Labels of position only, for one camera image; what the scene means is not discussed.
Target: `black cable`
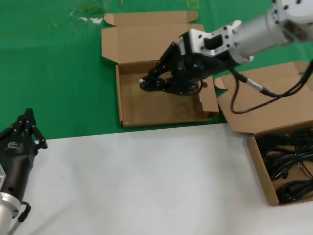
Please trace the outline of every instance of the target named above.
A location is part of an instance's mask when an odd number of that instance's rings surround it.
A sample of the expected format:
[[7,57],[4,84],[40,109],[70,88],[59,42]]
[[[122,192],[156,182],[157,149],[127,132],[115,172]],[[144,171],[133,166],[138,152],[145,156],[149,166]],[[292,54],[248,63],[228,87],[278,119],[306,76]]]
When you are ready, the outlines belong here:
[[280,203],[291,203],[300,200],[313,191],[312,180],[294,180],[286,183],[276,191]]
[[313,191],[313,175],[304,163],[313,162],[313,128],[291,134],[265,135],[258,138],[257,143],[272,181],[286,179],[294,165],[309,179],[290,181],[279,188],[276,193],[280,203],[295,202]]
[[288,97],[288,96],[292,96],[296,93],[298,93],[303,87],[304,85],[307,83],[307,81],[309,80],[311,74],[313,73],[313,60],[311,60],[310,64],[308,65],[306,71],[304,72],[304,74],[302,75],[301,79],[299,80],[299,82],[297,82],[297,84],[295,84],[292,88],[290,88],[288,91],[286,91],[285,93],[283,94],[274,94],[270,91],[267,90],[268,94],[267,96],[270,96],[270,97],[275,97],[274,99],[272,100],[269,100],[263,104],[260,104],[260,105],[257,105],[255,107],[252,107],[252,108],[249,108],[249,109],[246,109],[246,110],[242,110],[242,111],[235,111],[234,110],[234,104],[235,104],[235,100],[236,100],[236,97],[238,95],[238,91],[239,91],[239,81],[241,80],[241,78],[239,76],[243,76],[243,75],[239,75],[232,72],[232,70],[229,70],[233,76],[235,77],[235,80],[236,80],[236,88],[235,88],[235,92],[234,92],[234,95],[231,99],[231,104],[230,104],[230,109],[233,113],[235,114],[245,114],[245,113],[248,113],[248,112],[251,112],[253,110],[256,110],[256,109],[259,109],[261,107],[264,107],[268,104],[271,104],[283,97]]
[[31,210],[31,206],[28,202],[22,202],[22,205],[25,205],[25,210],[20,214],[20,216],[18,217],[18,221],[20,223],[23,223],[26,218],[28,217],[28,214],[30,213]]

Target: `box flap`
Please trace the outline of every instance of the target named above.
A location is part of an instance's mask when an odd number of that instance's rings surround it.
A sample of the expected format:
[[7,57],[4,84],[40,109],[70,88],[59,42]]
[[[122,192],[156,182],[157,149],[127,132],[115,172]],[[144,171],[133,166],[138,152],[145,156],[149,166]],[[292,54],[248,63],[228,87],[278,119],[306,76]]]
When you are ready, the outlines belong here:
[[217,99],[214,90],[213,77],[208,77],[204,82],[207,83],[207,87],[203,87],[199,93],[199,99],[202,104],[202,110],[204,112],[219,112],[219,106],[217,105]]
[[[265,86],[277,94],[294,86],[304,72],[307,63],[290,62],[242,72],[245,76]],[[313,92],[311,86],[304,86],[297,94],[282,98],[263,108],[246,114],[233,114],[230,110],[231,98],[235,91],[235,79],[232,75],[223,76],[222,82],[228,90],[218,97],[218,104],[231,128],[237,132],[258,133],[313,119]],[[262,95],[252,87],[240,83],[235,110],[245,110],[272,98]]]
[[136,13],[107,13],[104,20],[114,26],[184,24],[198,18],[196,11],[159,11]]
[[106,21],[117,27],[102,29],[102,56],[119,64],[158,60],[181,34],[204,30],[201,24],[187,24],[197,16],[186,11],[106,14]]

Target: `cardboard box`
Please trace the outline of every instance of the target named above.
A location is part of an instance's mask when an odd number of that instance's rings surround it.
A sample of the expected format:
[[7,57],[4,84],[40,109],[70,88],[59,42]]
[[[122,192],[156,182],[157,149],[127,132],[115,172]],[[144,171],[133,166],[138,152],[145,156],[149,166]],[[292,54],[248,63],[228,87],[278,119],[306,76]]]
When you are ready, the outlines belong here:
[[116,85],[122,126],[206,121],[219,112],[212,78],[196,96],[145,92],[139,80],[153,68],[171,42],[191,28],[195,11],[106,14],[115,27],[102,29],[102,56],[118,63]]
[[[307,65],[303,61],[291,62],[242,73],[270,91],[282,94],[299,81],[301,77],[299,74],[304,72]],[[286,182],[305,180],[306,177],[294,166],[289,171],[288,179],[272,182],[264,165],[256,139],[266,134],[286,134],[302,128],[313,127],[312,79],[297,94],[282,98],[263,108],[242,115],[233,114],[230,110],[230,101],[235,89],[235,79],[231,75],[227,75],[217,79],[216,84],[228,89],[226,93],[218,97],[218,104],[231,128],[237,132],[253,134],[248,142],[252,159],[268,203],[271,206],[278,206],[279,201],[276,190]],[[270,97],[260,94],[250,86],[240,83],[235,110],[245,110],[270,99]],[[313,163],[306,162],[306,167],[313,172]],[[312,200],[313,193],[310,193],[294,203]]]

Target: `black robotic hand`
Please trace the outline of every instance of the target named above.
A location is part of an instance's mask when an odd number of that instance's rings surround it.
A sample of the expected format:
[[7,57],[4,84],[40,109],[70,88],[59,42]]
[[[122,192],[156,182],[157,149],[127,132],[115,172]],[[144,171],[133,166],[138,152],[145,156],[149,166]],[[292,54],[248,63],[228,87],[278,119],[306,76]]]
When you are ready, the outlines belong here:
[[0,192],[22,202],[34,158],[41,148],[48,148],[47,143],[36,127],[33,110],[26,109],[16,122],[0,133],[0,164],[5,173]]

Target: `white surface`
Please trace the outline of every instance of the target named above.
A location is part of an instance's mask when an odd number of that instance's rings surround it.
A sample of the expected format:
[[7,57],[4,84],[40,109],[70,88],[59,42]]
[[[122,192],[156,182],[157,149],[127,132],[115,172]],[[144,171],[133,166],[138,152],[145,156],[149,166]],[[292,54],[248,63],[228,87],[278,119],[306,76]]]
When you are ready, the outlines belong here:
[[226,125],[48,141],[16,235],[312,234],[313,203],[270,207]]

